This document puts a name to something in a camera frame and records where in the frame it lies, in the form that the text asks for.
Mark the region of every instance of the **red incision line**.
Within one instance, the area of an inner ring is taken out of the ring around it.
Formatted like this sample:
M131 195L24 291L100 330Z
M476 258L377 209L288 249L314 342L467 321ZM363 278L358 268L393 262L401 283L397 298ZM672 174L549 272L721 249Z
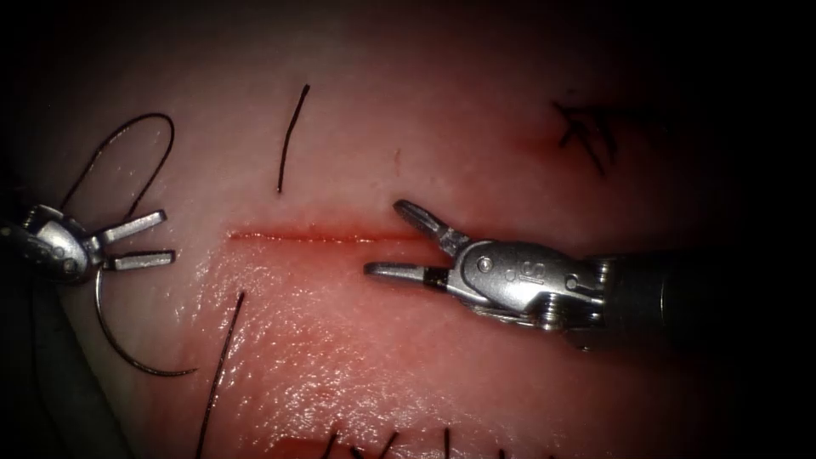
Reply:
M280 233L258 233L251 231L233 231L228 234L230 241L289 241L289 242L334 242L339 244L361 244L371 242L403 242L403 241L425 241L422 235L350 235L336 237L319 232L280 232Z

